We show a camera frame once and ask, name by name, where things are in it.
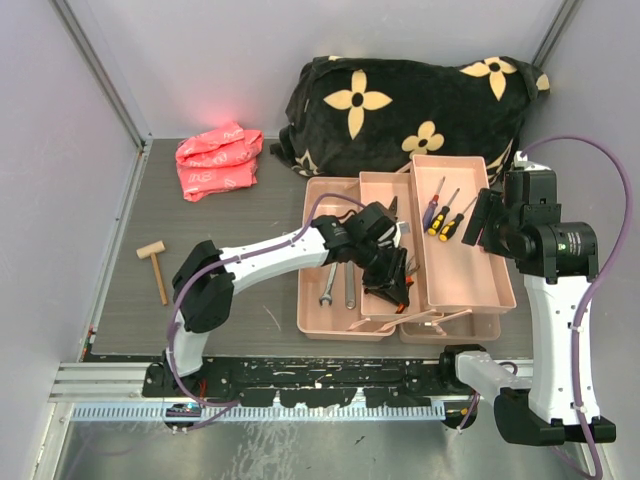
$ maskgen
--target yellow and black screwdriver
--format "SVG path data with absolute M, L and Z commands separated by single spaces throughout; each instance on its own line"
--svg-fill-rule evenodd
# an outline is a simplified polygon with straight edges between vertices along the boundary
M 469 210 L 469 208 L 471 208 L 471 205 L 476 203 L 476 199 L 477 198 L 478 197 L 475 197 L 473 200 L 471 200 L 471 203 L 469 205 L 467 205 L 467 208 L 465 208 L 462 211 L 462 213 L 459 213 L 458 215 L 456 215 L 456 218 L 454 218 L 453 220 L 451 220 L 449 223 L 447 223 L 444 226 L 444 228 L 440 232 L 440 236 L 438 237 L 440 239 L 440 241 L 446 242 L 451 237 L 453 237 L 453 234 L 456 233 L 456 230 L 460 226 L 460 223 L 462 222 L 462 220 L 464 220 L 464 214 L 467 213 L 467 210 Z
M 444 219 L 447 218 L 447 214 L 451 210 L 449 207 L 455 200 L 456 195 L 458 195 L 459 191 L 460 189 L 456 188 L 456 191 L 453 192 L 453 195 L 451 196 L 449 202 L 444 207 L 442 207 L 442 210 L 440 210 L 435 217 L 433 217 L 433 220 L 431 220 L 431 225 L 429 225 L 429 228 L 427 229 L 427 233 L 429 235 L 433 236 L 440 231 L 442 225 L 444 224 Z

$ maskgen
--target wooden mallet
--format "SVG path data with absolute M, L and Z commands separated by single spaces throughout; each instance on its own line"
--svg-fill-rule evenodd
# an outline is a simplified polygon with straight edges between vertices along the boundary
M 163 305 L 167 305 L 169 300 L 167 300 L 167 291 L 164 288 L 164 282 L 162 281 L 162 273 L 160 273 L 160 265 L 158 264 L 157 256 L 158 253 L 162 253 L 164 250 L 164 243 L 160 240 L 159 242 L 152 243 L 146 247 L 139 248 L 136 250 L 136 253 L 138 254 L 138 258 L 151 257 L 153 273 L 156 274 L 156 282 L 158 283 L 158 290 L 160 290 L 160 299 L 162 300 Z

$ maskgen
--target blue screwdriver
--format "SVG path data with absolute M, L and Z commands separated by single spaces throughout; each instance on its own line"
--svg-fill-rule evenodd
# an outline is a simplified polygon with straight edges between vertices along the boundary
M 438 189 L 436 190 L 436 194 L 433 196 L 433 198 L 429 202 L 427 211 L 424 212 L 424 216 L 422 217 L 423 233 L 426 233 L 427 229 L 431 226 L 431 220 L 433 220 L 433 214 L 435 213 L 436 207 L 438 206 L 438 199 L 440 198 L 440 190 L 442 190 L 442 185 L 444 185 L 445 178 L 447 177 L 442 177 L 442 180 L 440 180 L 440 183 L 438 184 Z

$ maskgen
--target pink plastic package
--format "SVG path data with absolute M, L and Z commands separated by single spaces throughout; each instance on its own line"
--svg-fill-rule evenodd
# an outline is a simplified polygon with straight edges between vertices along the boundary
M 178 165 L 178 176 L 184 199 L 197 202 L 211 193 L 229 192 L 255 185 L 257 168 L 258 161 L 255 158 L 225 168 L 189 168 Z
M 262 141 L 262 132 L 243 130 L 235 122 L 185 140 L 176 151 L 184 199 L 197 202 L 211 193 L 257 183 L 256 156 Z

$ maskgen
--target gray wooden tabletop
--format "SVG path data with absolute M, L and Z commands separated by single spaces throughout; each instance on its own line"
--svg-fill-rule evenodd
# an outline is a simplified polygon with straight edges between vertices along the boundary
M 259 158 L 257 185 L 197 203 L 182 198 L 177 144 L 153 142 L 98 326 L 96 354 L 159 355 L 166 345 L 171 310 L 160 303 L 151 262 L 138 259 L 136 249 L 164 241 L 159 262 L 171 296 L 171 278 L 196 243 L 211 239 L 217 247 L 247 245 L 301 225 L 306 180 L 268 153 L 269 142 Z M 501 317 L 500 339 L 485 347 L 496 358 L 531 358 L 529 302 L 513 265 L 510 274 L 518 307 Z M 234 297 L 231 317 L 211 334 L 205 353 L 435 358 L 442 351 L 441 346 L 404 344 L 397 334 L 380 343 L 310 340 L 297 328 L 296 303 L 296 272 L 245 290 Z

